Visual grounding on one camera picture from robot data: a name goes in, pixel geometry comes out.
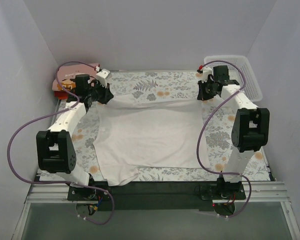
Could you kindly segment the white t shirt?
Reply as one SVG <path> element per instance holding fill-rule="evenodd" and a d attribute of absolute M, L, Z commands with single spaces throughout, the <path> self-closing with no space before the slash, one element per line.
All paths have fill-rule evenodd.
<path fill-rule="evenodd" d="M 116 96 L 98 111 L 99 127 L 94 149 L 103 178 L 110 186 L 135 179 L 137 167 L 195 168 L 187 151 L 195 146 L 208 162 L 207 144 L 201 143 L 203 106 L 196 99 L 136 102 L 131 95 Z"/>

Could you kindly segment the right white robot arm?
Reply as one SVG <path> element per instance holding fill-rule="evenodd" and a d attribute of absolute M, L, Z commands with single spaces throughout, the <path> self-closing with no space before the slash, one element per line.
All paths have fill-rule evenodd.
<path fill-rule="evenodd" d="M 243 92 L 246 79 L 241 70 L 237 72 L 242 82 L 232 79 L 228 67 L 230 62 L 220 60 L 212 68 L 205 80 L 198 82 L 197 100 L 207 101 L 215 96 L 222 98 L 222 103 L 214 110 L 215 114 L 223 105 L 229 104 L 235 113 L 231 131 L 233 149 L 227 165 L 221 172 L 216 172 L 216 181 L 210 181 L 198 188 L 203 200 L 225 199 L 230 204 L 236 199 L 246 198 L 242 180 L 246 180 L 244 171 L 249 160 L 265 146 L 269 138 L 270 111 L 254 104 Z"/>

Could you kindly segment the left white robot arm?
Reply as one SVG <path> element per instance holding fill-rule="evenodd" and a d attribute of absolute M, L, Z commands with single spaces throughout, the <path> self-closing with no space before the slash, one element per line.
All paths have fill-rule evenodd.
<path fill-rule="evenodd" d="M 48 130 L 36 135 L 39 168 L 62 178 L 74 188 L 73 194 L 85 200 L 95 200 L 97 190 L 92 184 L 92 175 L 77 165 L 72 134 L 94 102 L 107 104 L 114 97 L 107 82 L 110 77 L 111 73 L 105 69 L 96 76 L 76 75 L 75 87 L 67 97 L 64 112 Z"/>

